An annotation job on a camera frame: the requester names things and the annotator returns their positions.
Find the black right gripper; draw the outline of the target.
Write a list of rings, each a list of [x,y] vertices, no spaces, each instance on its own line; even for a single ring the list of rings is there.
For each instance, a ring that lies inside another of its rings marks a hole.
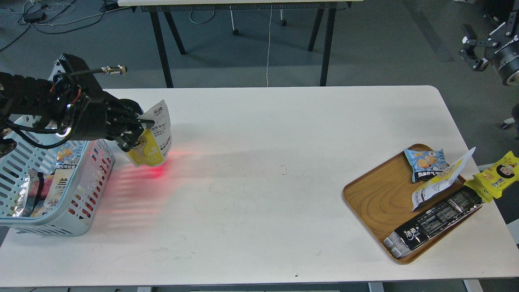
[[[472,26],[464,24],[463,48],[459,55],[473,71],[491,65],[504,86],[517,86],[519,75],[518,11],[493,30],[486,39],[478,39]]]

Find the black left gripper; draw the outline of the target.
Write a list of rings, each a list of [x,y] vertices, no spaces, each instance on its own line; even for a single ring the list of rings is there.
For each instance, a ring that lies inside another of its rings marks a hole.
[[[115,98],[103,90],[82,93],[77,105],[79,111],[69,135],[73,141],[105,139],[128,152],[145,145],[144,124],[155,124],[154,120],[139,118],[143,110],[137,102]]]

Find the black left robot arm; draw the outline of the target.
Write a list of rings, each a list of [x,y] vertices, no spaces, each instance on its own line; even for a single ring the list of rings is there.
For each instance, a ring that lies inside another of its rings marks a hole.
[[[115,98],[94,77],[126,74],[124,65],[90,69],[82,58],[63,54],[56,66],[50,80],[1,73],[1,157],[18,146],[6,138],[8,129],[36,148],[105,139],[128,152],[154,126],[137,102]]]

